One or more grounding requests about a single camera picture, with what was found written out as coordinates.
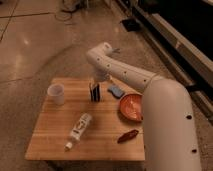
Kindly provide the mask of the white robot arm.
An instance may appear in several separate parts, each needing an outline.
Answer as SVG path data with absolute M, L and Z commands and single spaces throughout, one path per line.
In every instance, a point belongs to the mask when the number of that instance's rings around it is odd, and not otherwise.
M 86 53 L 94 81 L 113 76 L 142 94 L 147 171 L 202 171 L 191 97 L 179 82 L 111 57 L 103 42 Z

